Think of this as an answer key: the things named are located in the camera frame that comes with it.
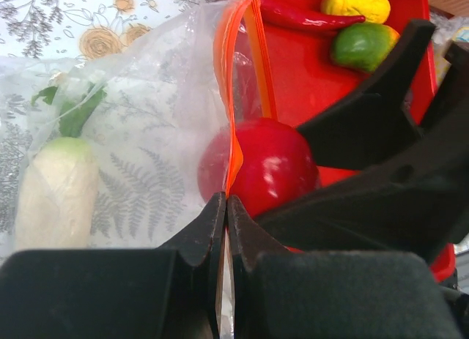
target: red tray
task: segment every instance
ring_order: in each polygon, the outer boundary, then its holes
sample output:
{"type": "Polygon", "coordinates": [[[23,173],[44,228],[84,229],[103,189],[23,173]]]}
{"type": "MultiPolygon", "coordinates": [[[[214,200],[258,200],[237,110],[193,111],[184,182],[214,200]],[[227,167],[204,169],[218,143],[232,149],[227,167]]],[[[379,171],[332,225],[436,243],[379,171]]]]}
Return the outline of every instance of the red tray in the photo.
{"type": "MultiPolygon", "coordinates": [[[[321,0],[290,0],[302,7],[319,10],[321,0]]],[[[385,23],[399,33],[410,19],[429,19],[428,0],[389,0],[391,15],[385,23]]],[[[271,62],[278,120],[293,127],[324,111],[351,92],[365,77],[353,70],[331,64],[330,44],[334,34],[303,33],[265,25],[271,62]]],[[[419,123],[436,90],[435,63],[431,46],[412,84],[411,114],[419,123]]],[[[320,168],[323,186],[356,172],[320,168]]],[[[454,249],[449,245],[432,265],[438,281],[454,271],[454,249]]]]}

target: red chili pepper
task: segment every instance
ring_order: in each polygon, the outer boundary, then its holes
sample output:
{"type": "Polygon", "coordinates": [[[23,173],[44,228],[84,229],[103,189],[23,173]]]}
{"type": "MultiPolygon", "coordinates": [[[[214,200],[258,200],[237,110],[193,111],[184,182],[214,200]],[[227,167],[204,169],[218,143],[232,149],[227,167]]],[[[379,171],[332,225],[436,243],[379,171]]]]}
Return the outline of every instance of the red chili pepper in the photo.
{"type": "MultiPolygon", "coordinates": [[[[236,136],[244,162],[230,190],[251,217],[299,198],[320,185],[306,139],[294,128],[269,118],[240,123],[236,136]]],[[[205,201],[220,190],[228,162],[229,131],[222,130],[199,164],[199,190],[205,201]]]]}
{"type": "Polygon", "coordinates": [[[285,0],[261,0],[261,13],[267,22],[303,31],[337,30],[365,21],[362,15],[326,15],[303,9],[285,0]]]}

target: daikon radish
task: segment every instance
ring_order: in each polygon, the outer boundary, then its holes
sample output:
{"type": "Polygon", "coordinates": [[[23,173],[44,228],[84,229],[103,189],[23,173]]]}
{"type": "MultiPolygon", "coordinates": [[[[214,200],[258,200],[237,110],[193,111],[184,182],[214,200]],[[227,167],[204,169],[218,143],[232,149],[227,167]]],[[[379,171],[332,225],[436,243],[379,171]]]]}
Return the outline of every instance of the daikon radish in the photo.
{"type": "Polygon", "coordinates": [[[15,249],[86,247],[98,190],[98,164],[80,138],[44,145],[24,172],[15,249]]]}

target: yellow flower print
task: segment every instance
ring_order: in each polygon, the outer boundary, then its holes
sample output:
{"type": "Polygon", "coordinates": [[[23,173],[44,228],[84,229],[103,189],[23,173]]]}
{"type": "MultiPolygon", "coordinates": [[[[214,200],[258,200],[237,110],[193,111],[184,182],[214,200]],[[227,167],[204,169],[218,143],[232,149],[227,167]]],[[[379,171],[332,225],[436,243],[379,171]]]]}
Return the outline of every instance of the yellow flower print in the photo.
{"type": "Polygon", "coordinates": [[[120,12],[132,12],[134,8],[133,0],[114,0],[113,7],[116,7],[120,12]]]}
{"type": "Polygon", "coordinates": [[[121,53],[122,47],[116,33],[105,27],[88,29],[80,38],[80,51],[87,59],[121,53]]]}
{"type": "Polygon", "coordinates": [[[145,2],[142,2],[140,6],[148,6],[151,10],[154,10],[155,12],[160,12],[157,10],[156,7],[158,7],[158,4],[156,3],[155,0],[145,0],[145,2]]]}
{"type": "Polygon", "coordinates": [[[121,36],[121,41],[125,46],[129,46],[135,39],[141,37],[150,30],[151,28],[140,23],[136,26],[131,24],[125,33],[121,36]]]}

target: tablecloth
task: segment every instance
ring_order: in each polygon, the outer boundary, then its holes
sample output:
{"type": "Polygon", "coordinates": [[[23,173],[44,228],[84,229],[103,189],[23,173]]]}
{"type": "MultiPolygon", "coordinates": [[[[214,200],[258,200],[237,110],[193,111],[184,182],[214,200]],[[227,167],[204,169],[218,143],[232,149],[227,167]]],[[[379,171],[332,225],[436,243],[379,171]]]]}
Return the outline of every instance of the tablecloth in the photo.
{"type": "Polygon", "coordinates": [[[0,55],[96,59],[211,1],[218,0],[0,0],[0,55]]]}

